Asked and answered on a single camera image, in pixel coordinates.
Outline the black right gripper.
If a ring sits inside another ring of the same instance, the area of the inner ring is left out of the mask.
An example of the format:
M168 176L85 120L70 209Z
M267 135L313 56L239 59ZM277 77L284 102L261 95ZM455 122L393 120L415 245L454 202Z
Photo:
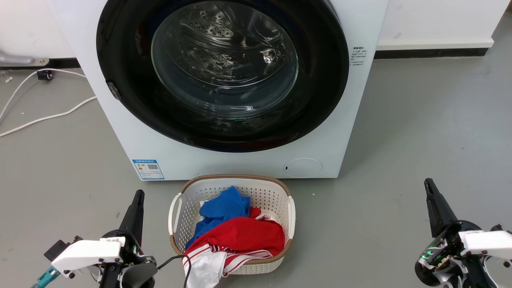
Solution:
M463 252L462 237L483 230L460 220L440 193L433 179L424 181L430 232L434 240L415 263L417 278L437 288L498 288L490 276L485 253Z

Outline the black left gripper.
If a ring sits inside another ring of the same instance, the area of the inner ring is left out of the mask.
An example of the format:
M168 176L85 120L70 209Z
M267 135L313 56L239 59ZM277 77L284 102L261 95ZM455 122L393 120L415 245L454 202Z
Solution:
M120 228L104 234L105 238L124 237L125 241L114 260L104 260L99 264L99 288L153 288L155 285L156 261L151 255L144 254L140 246L144 197L144 191L137 190Z

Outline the black round glass washer door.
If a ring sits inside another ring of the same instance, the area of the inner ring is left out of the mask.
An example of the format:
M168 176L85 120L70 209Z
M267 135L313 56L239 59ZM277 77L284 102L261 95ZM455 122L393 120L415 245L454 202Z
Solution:
M151 59L152 38L171 13L205 1L236 2L270 16L298 53L298 76L288 96L250 117L219 118L190 109L164 87ZM333 112L347 85L348 45L325 0L107 0L96 49L114 98L167 138L218 152L256 152L294 142Z

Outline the white front-load washing machine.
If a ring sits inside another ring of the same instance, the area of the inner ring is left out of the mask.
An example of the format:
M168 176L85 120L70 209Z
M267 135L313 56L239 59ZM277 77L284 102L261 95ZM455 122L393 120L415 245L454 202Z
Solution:
M291 178L284 173L284 166L298 158L322 162L322 171L313 178L338 177L390 2L325 0L334 10L348 45L349 74L339 103L324 122L294 142L269 150L234 153L199 149L167 138L113 97L96 49L98 21L107 0L47 1L132 166L132 159L155 159L165 180L189 180L208 174Z

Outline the blue energy label sticker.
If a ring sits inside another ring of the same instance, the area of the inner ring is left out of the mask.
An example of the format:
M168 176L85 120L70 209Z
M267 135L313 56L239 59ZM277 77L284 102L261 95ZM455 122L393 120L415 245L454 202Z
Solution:
M161 168L155 159L132 159L134 168L142 181L165 180Z

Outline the blue garment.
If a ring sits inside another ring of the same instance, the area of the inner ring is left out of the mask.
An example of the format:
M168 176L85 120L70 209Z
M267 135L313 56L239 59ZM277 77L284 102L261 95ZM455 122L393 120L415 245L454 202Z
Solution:
M185 248L190 248L201 236L226 221L237 217L248 217L250 207L251 197L243 196L234 186L223 190L216 198L205 201L199 211L202 220L196 224L194 235Z

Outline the red and white striped garment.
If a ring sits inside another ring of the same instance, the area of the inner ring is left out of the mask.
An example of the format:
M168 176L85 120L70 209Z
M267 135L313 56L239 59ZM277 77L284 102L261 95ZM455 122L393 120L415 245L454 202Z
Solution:
M215 288L251 260L276 257L285 248L282 226L259 208L226 221L196 240L182 260L185 288Z

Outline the white perforated plastic laundry basket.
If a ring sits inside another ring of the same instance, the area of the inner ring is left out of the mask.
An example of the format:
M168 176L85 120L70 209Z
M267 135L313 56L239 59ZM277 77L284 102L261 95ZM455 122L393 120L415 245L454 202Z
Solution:
M235 275L266 274L276 270L292 246L296 228L296 206L288 187L278 179L244 174L213 174L189 180L173 199L168 214L170 244L178 255L184 254L188 240L200 221L205 201L234 186L242 196L251 198L251 206L275 216L285 237L283 252L269 259L250 260L233 271Z

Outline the round white filter cover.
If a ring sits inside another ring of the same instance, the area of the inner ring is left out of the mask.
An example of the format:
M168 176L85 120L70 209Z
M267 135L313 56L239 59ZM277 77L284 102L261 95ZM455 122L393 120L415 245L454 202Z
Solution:
M291 178L313 178L322 171L322 162L313 158L293 159L284 166L284 173Z

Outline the grey metal furniture leg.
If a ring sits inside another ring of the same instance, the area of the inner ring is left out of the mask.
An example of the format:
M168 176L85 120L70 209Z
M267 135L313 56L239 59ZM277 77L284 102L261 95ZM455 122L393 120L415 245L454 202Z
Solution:
M0 68L8 67L44 67L50 62L49 58L11 55L0 50Z

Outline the steel perforated washer drum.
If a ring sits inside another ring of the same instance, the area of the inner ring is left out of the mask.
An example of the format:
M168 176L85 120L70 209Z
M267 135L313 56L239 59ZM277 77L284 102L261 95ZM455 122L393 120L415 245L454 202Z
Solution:
M151 59L179 102L219 118L273 108L298 76L298 53L284 28L228 1L198 2L171 13L152 38Z

